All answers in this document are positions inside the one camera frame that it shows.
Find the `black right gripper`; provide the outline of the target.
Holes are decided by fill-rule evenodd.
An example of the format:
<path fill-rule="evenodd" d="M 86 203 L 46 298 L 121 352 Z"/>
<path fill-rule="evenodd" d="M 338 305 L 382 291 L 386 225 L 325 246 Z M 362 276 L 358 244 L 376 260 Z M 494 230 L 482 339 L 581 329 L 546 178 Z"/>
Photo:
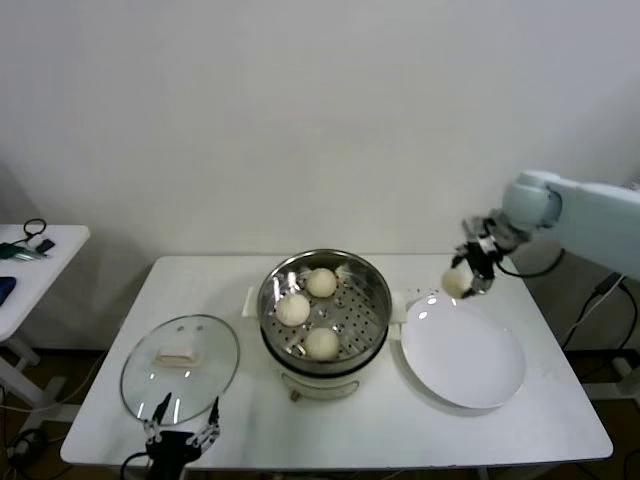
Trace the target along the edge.
<path fill-rule="evenodd" d="M 451 268 L 471 269 L 475 276 L 471 279 L 469 286 L 465 288 L 462 294 L 463 299 L 485 295 L 493 284 L 494 261 L 476 241 L 467 241 L 455 248 Z"/>

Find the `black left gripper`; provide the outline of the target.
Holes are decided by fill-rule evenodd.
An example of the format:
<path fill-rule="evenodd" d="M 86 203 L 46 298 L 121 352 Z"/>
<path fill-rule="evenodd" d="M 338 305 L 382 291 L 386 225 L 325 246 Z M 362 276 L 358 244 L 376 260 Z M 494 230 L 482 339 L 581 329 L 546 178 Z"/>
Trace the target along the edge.
<path fill-rule="evenodd" d="M 161 432 L 160 424 L 171 396 L 172 393 L 168 392 L 156 406 L 151 418 L 143 421 L 146 453 L 151 460 L 150 480 L 179 480 L 185 466 L 200 458 L 200 447 L 211 447 L 220 435 L 218 397 L 214 400 L 206 425 L 194 435 L 190 432 Z"/>

